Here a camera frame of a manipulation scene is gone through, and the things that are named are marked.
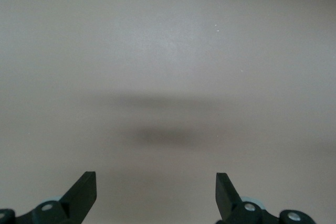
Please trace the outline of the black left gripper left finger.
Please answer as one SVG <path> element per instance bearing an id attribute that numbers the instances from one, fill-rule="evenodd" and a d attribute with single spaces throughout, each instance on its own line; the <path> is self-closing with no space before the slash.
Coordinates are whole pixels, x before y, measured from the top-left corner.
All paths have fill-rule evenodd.
<path id="1" fill-rule="evenodd" d="M 82 223 L 97 199 L 95 172 L 84 174 L 59 199 L 16 217 L 16 223 Z"/>

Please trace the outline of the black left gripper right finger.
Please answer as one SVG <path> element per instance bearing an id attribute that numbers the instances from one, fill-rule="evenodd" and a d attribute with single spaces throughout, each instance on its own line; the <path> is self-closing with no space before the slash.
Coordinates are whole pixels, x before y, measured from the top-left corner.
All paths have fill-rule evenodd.
<path id="1" fill-rule="evenodd" d="M 216 204 L 222 223 L 263 222 L 262 209 L 254 202 L 242 201 L 226 173 L 216 174 Z"/>

